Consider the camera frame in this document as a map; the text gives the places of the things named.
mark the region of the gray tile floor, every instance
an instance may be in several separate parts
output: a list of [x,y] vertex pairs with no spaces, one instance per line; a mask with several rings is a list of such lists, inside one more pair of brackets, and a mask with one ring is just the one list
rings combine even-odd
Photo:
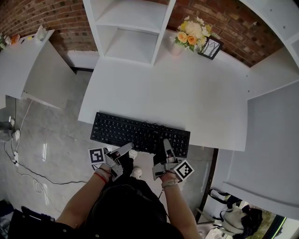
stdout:
[[[93,173],[88,161],[88,148],[101,147],[102,144],[91,141],[91,124],[77,121],[79,110],[86,91],[90,72],[79,71],[70,87],[69,100],[64,111],[51,108],[35,101],[32,102],[27,117],[21,129],[21,139],[18,148],[19,162],[34,172],[44,175],[57,183],[69,181],[87,181]],[[18,127],[30,104],[30,99],[16,100],[16,124]],[[7,107],[0,110],[0,121],[14,117],[15,99],[7,97]],[[22,205],[57,218],[68,200],[83,183],[54,185],[46,179],[30,173],[22,166],[14,166],[0,143],[0,199],[9,200],[15,208]],[[12,157],[10,143],[6,150]],[[192,211],[199,206],[208,178],[212,148],[189,146],[188,161],[195,172],[181,184],[182,193]],[[135,165],[142,168],[142,179],[145,180],[154,193],[161,192],[160,180],[152,178],[153,155],[138,153]],[[45,193],[35,191],[35,182],[29,174],[36,178],[46,188]],[[166,206],[164,194],[161,202]]]

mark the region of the orange rose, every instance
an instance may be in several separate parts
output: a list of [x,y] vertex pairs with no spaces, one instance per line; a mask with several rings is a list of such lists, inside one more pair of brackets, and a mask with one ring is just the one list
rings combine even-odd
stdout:
[[180,42],[182,43],[187,42],[187,34],[185,32],[178,32],[177,37]]
[[188,36],[188,42],[190,45],[195,45],[197,42],[197,38],[195,36]]

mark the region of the flower bouquet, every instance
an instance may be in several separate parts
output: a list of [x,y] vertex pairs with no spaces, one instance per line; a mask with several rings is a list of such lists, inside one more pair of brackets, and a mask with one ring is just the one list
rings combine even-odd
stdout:
[[220,37],[212,32],[212,26],[204,24],[204,21],[197,17],[191,21],[190,16],[184,19],[184,22],[178,27],[179,32],[174,39],[175,46],[181,46],[184,49],[201,52],[206,44],[207,37],[213,36],[220,39]]

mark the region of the forearm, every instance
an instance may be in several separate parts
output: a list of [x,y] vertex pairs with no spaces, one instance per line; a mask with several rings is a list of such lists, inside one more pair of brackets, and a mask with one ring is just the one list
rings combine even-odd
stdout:
[[183,199],[178,185],[164,188],[170,223],[178,228],[185,239],[200,239],[195,218]]
[[70,199],[56,222],[67,224],[73,228],[80,226],[87,218],[104,186],[105,182],[97,175],[93,175],[87,184]]

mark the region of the red bracelet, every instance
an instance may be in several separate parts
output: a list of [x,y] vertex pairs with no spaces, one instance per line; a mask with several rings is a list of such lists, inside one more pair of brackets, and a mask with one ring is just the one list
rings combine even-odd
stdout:
[[104,181],[104,183],[107,183],[106,179],[104,177],[102,177],[101,175],[98,175],[97,173],[93,173],[93,174],[99,176]]

